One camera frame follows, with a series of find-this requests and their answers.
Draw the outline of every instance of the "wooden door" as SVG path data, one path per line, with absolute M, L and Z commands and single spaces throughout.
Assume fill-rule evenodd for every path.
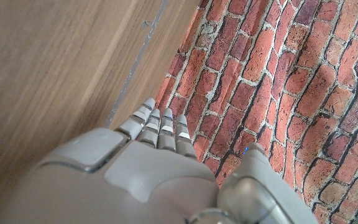
M 157 94 L 197 3 L 0 0 L 0 204 L 58 144 Z

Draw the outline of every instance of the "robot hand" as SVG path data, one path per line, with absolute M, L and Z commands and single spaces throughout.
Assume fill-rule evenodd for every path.
M 115 131 L 57 147 L 0 213 L 9 223 L 316 223 L 252 143 L 219 190 L 196 160 L 186 118 L 148 99 Z

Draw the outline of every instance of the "wood grain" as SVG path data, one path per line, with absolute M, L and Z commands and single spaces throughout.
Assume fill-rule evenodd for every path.
M 104 126 L 161 4 L 0 1 L 0 204 L 54 147 Z M 196 5 L 167 1 L 111 128 L 157 94 Z

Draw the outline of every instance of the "brick wallpaper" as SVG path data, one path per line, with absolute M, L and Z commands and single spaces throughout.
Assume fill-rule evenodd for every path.
M 358 211 L 358 0 L 202 0 L 157 106 L 218 184 L 257 141 L 320 223 Z

